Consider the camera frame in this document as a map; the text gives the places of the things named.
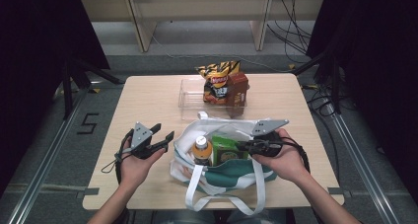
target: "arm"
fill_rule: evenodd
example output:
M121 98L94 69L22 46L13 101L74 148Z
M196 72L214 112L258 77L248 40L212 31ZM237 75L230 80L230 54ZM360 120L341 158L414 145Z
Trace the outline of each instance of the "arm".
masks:
M283 128L277 129L276 132L279 133L280 137L290 137ZM360 223L335 201L305 169L296 148L284 146L274 158L261 155L253 155L252 158L260 164L268 166L282 179L293 182L298 186L324 223Z
M124 148L129 147L130 139L124 144ZM148 159L142 160L134 156L124 154L125 158L120 165L121 182L114 194L93 216L89 223L112 223L122 213L129 199L135 190L145 181L151 166L159 160L165 152L160 149Z

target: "person's left hand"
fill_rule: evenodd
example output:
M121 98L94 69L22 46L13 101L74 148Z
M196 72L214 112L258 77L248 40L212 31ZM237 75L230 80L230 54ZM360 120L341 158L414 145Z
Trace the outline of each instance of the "person's left hand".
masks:
M123 145L124 149L129 147L131 139L131 137L126 139L126 142ZM162 148L155 152L151 157L144 160L135 156L129 156L129 154L123 154L123 161L120 164L120 185L123 187L137 189L147 178L148 172L153 164L163 156L165 151L166 150Z

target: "person's right hand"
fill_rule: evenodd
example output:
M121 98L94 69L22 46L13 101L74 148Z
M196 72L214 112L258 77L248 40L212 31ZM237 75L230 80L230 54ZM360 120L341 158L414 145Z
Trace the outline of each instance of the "person's right hand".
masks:
M278 128L276 129L276 132L283 141L292 143L291 140L285 138L290 137L290 135L284 128ZM260 164L269 167L282 179L293 183L299 176L308 172L298 150L289 145L284 145L276 157L264 157L262 155L254 154L252 155L252 158Z

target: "white tote bag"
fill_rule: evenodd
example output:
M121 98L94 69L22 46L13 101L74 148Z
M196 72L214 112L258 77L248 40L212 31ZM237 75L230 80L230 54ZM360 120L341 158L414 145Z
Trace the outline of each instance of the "white tote bag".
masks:
M174 141L174 159L171 161L171 175L188 186L185 205L188 209L199 211L211 199L227 198L242 213L259 213L265 206L266 181L276 179L276 174L253 159L228 160L217 167L195 165L189 150L196 137L212 135L225 136L237 141L249 141L257 120L234 120L222 118L200 118L191 123ZM239 197L224 194L232 189L256 185L257 205L249 208ZM208 195L193 203L195 192L203 191Z

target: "forearm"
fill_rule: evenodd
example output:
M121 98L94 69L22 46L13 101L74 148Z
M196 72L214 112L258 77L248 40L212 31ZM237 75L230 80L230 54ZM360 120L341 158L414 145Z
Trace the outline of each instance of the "forearm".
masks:
M295 184L304 193L324 223L360 223L308 173L302 174Z
M119 186L89 223L112 223L122 213L135 188Z

